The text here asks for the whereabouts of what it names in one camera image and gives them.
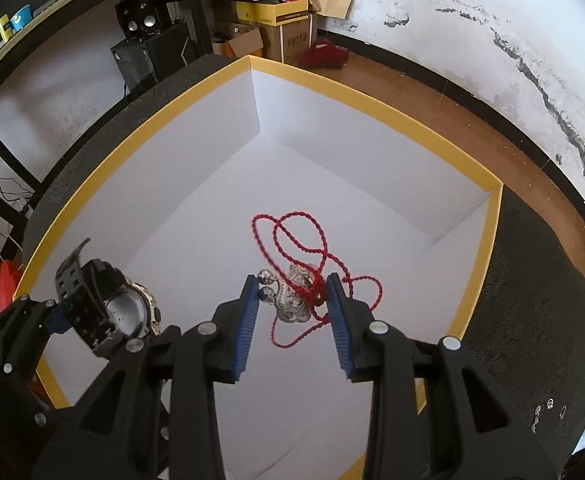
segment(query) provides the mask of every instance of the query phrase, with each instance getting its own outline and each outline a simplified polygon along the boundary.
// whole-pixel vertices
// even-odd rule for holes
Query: blue cup
[[[19,9],[15,15],[10,18],[10,23],[13,24],[15,28],[15,32],[21,30],[26,26],[26,23],[32,21],[32,12],[30,10],[30,5],[26,5]]]

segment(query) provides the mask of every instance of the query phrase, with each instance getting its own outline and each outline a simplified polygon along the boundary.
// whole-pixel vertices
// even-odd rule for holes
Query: black leather surface
[[[585,428],[585,278],[550,226],[508,188],[483,289],[463,340],[530,427],[541,406],[536,435],[560,470]],[[427,407],[419,416],[422,442],[427,442],[426,416]]]
[[[231,62],[214,54],[203,56],[158,83],[106,123],[61,171],[32,212],[24,233],[24,262],[30,260],[61,208],[112,150],[170,101]]]

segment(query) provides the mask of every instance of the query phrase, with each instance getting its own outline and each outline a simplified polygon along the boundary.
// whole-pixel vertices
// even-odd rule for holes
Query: brown tile floor
[[[568,257],[585,276],[583,219],[545,173],[497,130],[428,86],[355,54],[342,70],[314,72],[401,110],[481,162],[554,229]]]

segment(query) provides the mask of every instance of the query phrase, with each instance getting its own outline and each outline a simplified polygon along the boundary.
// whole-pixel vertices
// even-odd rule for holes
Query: red braided string
[[[292,233],[290,233],[290,231],[288,231],[288,229],[284,226],[284,222],[288,218],[292,218],[294,216],[301,216],[303,218],[306,218],[310,222],[312,222],[315,229],[317,229],[317,232],[319,233],[319,237],[321,238],[322,248],[313,249],[313,248],[306,247],[300,241],[298,241],[297,238],[295,238],[292,235]],[[312,286],[311,286],[310,290],[307,290],[306,288],[304,288],[302,286],[299,286],[299,285],[296,285],[295,283],[292,283],[292,281],[290,281],[290,279],[288,278],[286,273],[282,271],[281,267],[279,267],[274,262],[274,260],[271,258],[270,254],[266,250],[266,247],[264,246],[264,243],[261,240],[261,237],[259,235],[259,231],[257,230],[257,227],[256,227],[256,224],[259,220],[269,220],[274,224],[274,226],[272,227],[272,240],[274,240],[274,245],[275,245],[275,247],[277,247],[277,250],[279,251],[281,256],[283,256],[291,264],[303,267],[304,269],[307,270],[307,272],[309,272],[311,274]],[[279,238],[278,238],[278,231],[279,230],[284,232],[284,234],[288,237],[288,240],[290,240],[300,251],[303,251],[304,253],[308,253],[308,254],[321,254],[321,261],[319,263],[319,266],[317,268],[312,267],[311,265],[309,265],[305,262],[301,262],[300,260],[297,260],[296,258],[293,258],[290,254],[288,254],[279,242]],[[321,276],[321,272],[323,271],[323,268],[325,267],[325,263],[328,260],[332,260],[343,271],[344,277],[341,280],[342,280],[342,282],[348,284],[348,292],[349,292],[349,296],[351,298],[354,296],[354,286],[352,285],[353,282],[358,282],[361,280],[370,280],[370,281],[374,282],[377,285],[377,287],[379,288],[379,293],[377,295],[377,299],[370,307],[370,310],[373,311],[375,308],[377,308],[377,306],[381,302],[381,297],[383,296],[383,287],[381,286],[381,282],[373,276],[357,276],[357,277],[353,278],[350,275],[350,272],[348,271],[348,268],[345,266],[345,264],[339,258],[337,258],[333,253],[328,251],[328,243],[327,243],[327,240],[325,239],[325,233],[323,232],[321,225],[319,225],[319,222],[317,222],[308,213],[303,212],[303,211],[293,211],[293,212],[290,212],[288,214],[285,214],[284,216],[282,216],[280,218],[275,218],[274,216],[264,215],[264,214],[257,215],[252,220],[252,231],[253,231],[253,235],[255,236],[255,241],[256,241],[257,245],[259,246],[259,250],[261,251],[261,254],[263,254],[264,258],[266,259],[266,262],[268,262],[269,266],[271,266],[272,269],[274,269],[275,272],[279,275],[279,277],[282,280],[284,280],[286,285],[288,285],[301,298],[303,298],[303,300],[306,301],[307,304],[309,304],[310,310],[312,312],[312,316],[317,320],[317,323],[315,325],[313,325],[309,329],[307,329],[306,332],[301,334],[294,341],[292,341],[291,343],[288,343],[288,344],[281,344],[281,343],[277,343],[277,341],[275,340],[275,337],[274,337],[274,330],[275,330],[275,327],[277,325],[277,317],[275,316],[274,322],[272,323],[272,330],[270,333],[270,338],[272,340],[272,344],[274,344],[276,347],[278,347],[278,348],[291,348],[291,347],[295,346],[299,341],[301,341],[304,337],[308,336],[309,334],[311,334],[315,330],[318,330],[319,328],[330,323],[330,317],[328,316],[328,314],[325,314],[325,316],[320,317],[317,314],[317,311],[315,309],[316,306],[320,306],[325,301],[325,297],[326,297],[325,281],[323,280],[323,277]]]

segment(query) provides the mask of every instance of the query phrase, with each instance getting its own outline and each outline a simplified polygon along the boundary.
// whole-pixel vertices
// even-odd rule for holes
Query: silver lock pendant
[[[306,290],[312,288],[312,275],[304,267],[290,264],[286,276],[288,280]],[[259,299],[274,305],[277,317],[284,323],[305,323],[312,317],[309,304],[293,288],[268,269],[260,270],[257,279],[263,287],[259,290]]]

